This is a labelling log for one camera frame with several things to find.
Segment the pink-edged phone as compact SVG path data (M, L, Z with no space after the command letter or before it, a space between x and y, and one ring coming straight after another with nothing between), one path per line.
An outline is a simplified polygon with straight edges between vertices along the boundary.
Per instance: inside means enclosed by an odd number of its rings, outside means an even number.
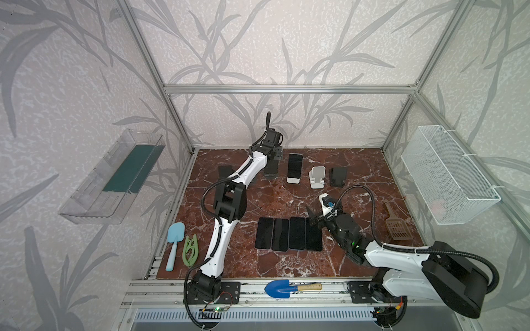
M255 237L255 248L260 250L270 250L273 237L274 219L261 217L258 220L258 227Z

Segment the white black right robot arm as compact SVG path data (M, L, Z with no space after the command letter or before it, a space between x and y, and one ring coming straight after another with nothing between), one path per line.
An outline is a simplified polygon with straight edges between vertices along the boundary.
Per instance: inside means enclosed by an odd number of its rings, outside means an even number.
M370 293L382 301L390 297L417 297L443 302L454 312L477 319L484 298L499 284L497 268L487 259L454 250L437 241L429 247L408 248L380 244L363 237L353 217L328 204L311 225L326 228L347 258L360 266L376 268Z

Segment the purple-edged phone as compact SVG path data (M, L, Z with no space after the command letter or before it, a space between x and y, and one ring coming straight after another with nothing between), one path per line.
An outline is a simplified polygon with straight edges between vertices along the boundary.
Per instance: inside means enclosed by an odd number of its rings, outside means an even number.
M275 219L273 227L273 237L271 249L276 252L286 252L288 250L289 220Z

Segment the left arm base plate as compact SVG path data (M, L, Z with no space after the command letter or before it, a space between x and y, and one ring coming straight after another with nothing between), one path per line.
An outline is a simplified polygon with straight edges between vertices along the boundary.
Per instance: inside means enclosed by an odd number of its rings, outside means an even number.
M211 302L224 305L238 304L241 285L236 281L221 281L213 286L195 284L191 281L187 284L184 302L191 305Z

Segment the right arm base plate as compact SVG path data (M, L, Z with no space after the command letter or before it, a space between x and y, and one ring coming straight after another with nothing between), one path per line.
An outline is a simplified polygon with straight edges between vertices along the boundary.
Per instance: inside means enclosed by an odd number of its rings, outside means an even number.
M401 302L401 297L392 296L382 284L372 281L349 281L346 284L352 303L393 304Z

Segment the dark phone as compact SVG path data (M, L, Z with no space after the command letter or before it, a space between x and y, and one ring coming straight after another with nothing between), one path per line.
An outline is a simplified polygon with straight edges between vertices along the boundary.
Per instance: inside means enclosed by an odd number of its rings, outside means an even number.
M322 244L322 229L317 223L312 224L310 219L305 220L305 248L308 251L321 252L323 250Z

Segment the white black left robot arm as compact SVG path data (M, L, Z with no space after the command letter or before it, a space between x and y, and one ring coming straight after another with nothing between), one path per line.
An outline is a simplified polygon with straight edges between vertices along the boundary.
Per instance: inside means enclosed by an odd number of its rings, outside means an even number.
M247 210L247 188L270 162L280 159L282 142L281 132L266 129L249 147L245 162L233 174L206 189L201 208L214 218L215 225L206 259L190 283L196 291L211 297L218 295L231 236Z

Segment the blue-edged phone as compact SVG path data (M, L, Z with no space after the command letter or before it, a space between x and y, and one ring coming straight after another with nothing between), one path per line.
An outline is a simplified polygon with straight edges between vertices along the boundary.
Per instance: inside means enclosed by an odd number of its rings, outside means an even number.
M303 217L291 217L289 220L288 248L304 250L306 246L306 222Z

